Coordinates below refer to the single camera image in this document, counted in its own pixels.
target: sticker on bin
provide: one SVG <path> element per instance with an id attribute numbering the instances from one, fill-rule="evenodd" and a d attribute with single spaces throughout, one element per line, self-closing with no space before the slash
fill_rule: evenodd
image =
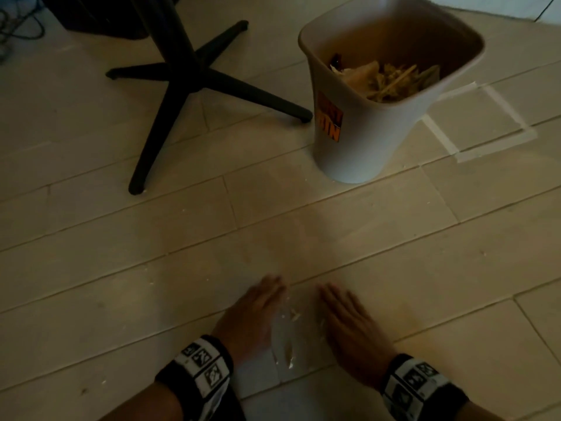
<path id="1" fill-rule="evenodd" d="M 319 127 L 336 142 L 341 134 L 341 123 L 343 122 L 343 111 L 318 91 L 318 111 L 316 112 Z"/>

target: wristband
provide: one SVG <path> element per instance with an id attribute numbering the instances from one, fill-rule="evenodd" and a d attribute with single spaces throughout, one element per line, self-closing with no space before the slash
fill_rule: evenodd
<path id="1" fill-rule="evenodd" d="M 427 362 L 397 355 L 380 387 L 382 399 L 398 421 L 452 421 L 469 399 Z"/>
<path id="2" fill-rule="evenodd" d="M 155 380 L 177 397 L 185 420 L 208 420 L 228 388 L 233 361 L 219 339 L 203 335 L 167 364 Z"/>

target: gray plastic bin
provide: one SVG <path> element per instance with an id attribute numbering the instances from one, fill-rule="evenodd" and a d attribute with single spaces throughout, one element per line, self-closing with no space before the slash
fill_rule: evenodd
<path id="1" fill-rule="evenodd" d="M 353 0 L 312 22 L 298 44 L 308 58 L 315 107 L 314 159 L 329 177 L 362 183 L 377 176 L 413 125 L 454 79 L 476 63 L 484 41 L 428 0 Z M 329 69 L 381 64 L 440 65 L 441 81 L 397 103 L 360 96 Z"/>

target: person's left hand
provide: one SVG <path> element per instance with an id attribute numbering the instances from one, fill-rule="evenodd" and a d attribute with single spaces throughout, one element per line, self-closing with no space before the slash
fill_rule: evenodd
<path id="1" fill-rule="evenodd" d="M 236 368 L 270 346 L 271 322 L 286 292 L 287 286 L 280 276 L 265 276 L 259 284 L 249 288 L 214 327 L 212 335 L 228 349 Z"/>

